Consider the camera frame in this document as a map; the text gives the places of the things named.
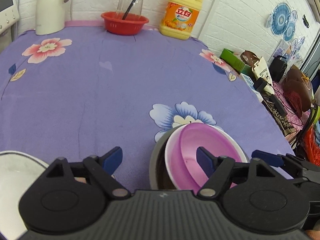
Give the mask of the blue paper fan decoration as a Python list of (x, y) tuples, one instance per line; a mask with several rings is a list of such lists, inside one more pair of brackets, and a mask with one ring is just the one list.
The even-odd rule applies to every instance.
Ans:
[(293, 40), (296, 32), (298, 12), (291, 9), (287, 3), (279, 3), (268, 16), (265, 27), (270, 29), (275, 36), (282, 36), (283, 40)]

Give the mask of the purple plastic bowl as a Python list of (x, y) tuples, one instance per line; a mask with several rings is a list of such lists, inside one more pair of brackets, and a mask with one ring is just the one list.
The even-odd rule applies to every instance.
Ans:
[(232, 137), (207, 124), (191, 123), (184, 126), (178, 146), (184, 164), (184, 171), (177, 173), (181, 176), (178, 188), (182, 190), (199, 191), (214, 171), (209, 159), (203, 158), (205, 169), (197, 162), (196, 151), (199, 147), (204, 147), (215, 157), (227, 156), (236, 162), (247, 162), (245, 153)]

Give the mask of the white thermos jug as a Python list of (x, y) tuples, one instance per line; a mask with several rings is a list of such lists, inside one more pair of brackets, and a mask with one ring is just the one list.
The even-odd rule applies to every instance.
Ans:
[(37, 0), (36, 35), (57, 33), (65, 27), (66, 3), (69, 0)]

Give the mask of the stainless steel bowl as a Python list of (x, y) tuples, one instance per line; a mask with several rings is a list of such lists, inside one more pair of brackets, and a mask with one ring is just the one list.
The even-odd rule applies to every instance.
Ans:
[(149, 163), (149, 182), (152, 190), (176, 190), (165, 165), (165, 147), (169, 137), (178, 127), (175, 127), (156, 142)]

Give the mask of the red plastic basket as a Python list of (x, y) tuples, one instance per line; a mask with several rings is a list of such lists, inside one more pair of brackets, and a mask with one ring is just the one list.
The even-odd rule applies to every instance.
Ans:
[(104, 20), (105, 29), (117, 35), (132, 36), (138, 34), (149, 19), (142, 16), (129, 13), (123, 20), (124, 13), (108, 11), (101, 14)]

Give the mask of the white red-patterned ceramic bowl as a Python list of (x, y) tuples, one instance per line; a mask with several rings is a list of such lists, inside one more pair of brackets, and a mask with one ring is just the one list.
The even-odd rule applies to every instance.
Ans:
[(182, 164), (182, 159), (181, 159), (181, 150), (180, 150), (180, 147), (178, 146), (179, 135), (182, 129), (184, 128), (184, 126), (186, 125), (180, 126), (169, 137), (165, 147), (165, 155), (164, 155), (165, 165), (166, 165), (169, 177), (177, 189), (179, 189), (178, 185), (181, 182), (180, 181), (181, 176), (178, 175), (177, 173), (184, 171), (184, 164)]

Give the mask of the green box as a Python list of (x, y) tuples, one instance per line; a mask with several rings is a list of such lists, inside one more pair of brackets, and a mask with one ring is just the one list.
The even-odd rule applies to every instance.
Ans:
[(224, 48), (220, 57), (239, 74), (252, 74), (251, 67), (245, 64), (238, 56), (234, 54), (233, 51)]

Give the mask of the yellow detergent bottle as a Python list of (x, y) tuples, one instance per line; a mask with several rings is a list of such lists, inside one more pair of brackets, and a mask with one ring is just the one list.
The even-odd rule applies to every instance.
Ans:
[(168, 0), (159, 32), (168, 37), (187, 40), (202, 9), (203, 0)]

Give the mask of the brown leather bag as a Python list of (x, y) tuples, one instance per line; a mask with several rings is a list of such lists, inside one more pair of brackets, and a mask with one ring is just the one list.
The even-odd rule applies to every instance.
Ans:
[(251, 66), (252, 68), (254, 67), (254, 64), (259, 62), (260, 59), (255, 55), (255, 53), (245, 50), (241, 55), (240, 55), (241, 60), (248, 66)]

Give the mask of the white water dispenser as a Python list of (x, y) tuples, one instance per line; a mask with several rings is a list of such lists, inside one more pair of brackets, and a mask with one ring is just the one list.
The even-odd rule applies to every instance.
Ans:
[(16, 38), (19, 0), (1, 0), (1, 52)]

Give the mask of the black power adapter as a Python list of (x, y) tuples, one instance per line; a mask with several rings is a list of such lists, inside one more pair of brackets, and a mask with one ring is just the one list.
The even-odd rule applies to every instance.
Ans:
[(281, 103), (281, 101), (274, 94), (271, 94), (269, 96), (269, 99), (274, 103), (274, 107), (276, 108), (276, 110), (279, 112), (279, 114), (282, 117), (287, 116), (287, 111), (286, 111), (284, 105)]

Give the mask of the purple floral tablecloth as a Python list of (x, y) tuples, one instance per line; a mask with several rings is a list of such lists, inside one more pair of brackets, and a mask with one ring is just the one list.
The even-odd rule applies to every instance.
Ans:
[(116, 178), (149, 187), (155, 142), (190, 122), (223, 129), (247, 155), (292, 149), (241, 78), (208, 59), (201, 41), (143, 30), (118, 36), (102, 27), (20, 35), (1, 53), (1, 150), (50, 163), (81, 161), (119, 146)]

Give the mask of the white blue-rimmed plate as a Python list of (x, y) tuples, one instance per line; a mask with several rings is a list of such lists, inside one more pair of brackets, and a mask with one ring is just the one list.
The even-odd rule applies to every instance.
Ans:
[(23, 152), (1, 152), (1, 234), (5, 239), (18, 239), (25, 233), (18, 204), (47, 167), (44, 161)]

